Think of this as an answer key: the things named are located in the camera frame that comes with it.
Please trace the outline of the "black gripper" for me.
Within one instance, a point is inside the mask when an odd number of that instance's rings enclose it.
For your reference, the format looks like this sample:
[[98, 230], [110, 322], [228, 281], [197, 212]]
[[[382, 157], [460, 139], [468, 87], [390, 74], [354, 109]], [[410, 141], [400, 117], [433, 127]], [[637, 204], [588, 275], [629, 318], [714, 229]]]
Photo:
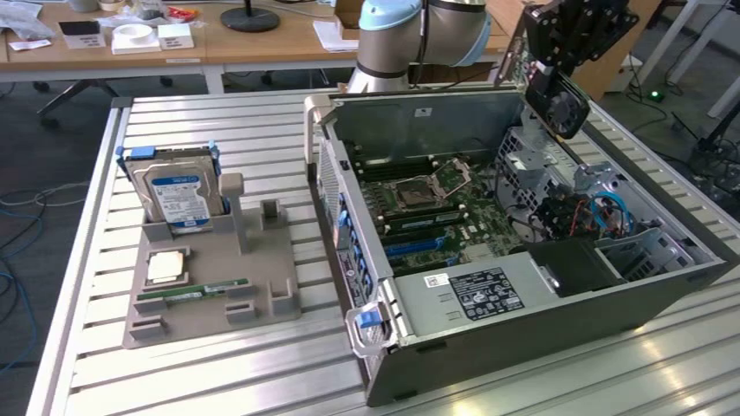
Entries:
[[552, 1], [522, 13], [528, 52], [546, 67], [570, 72], [597, 61], [640, 21], [625, 1]]

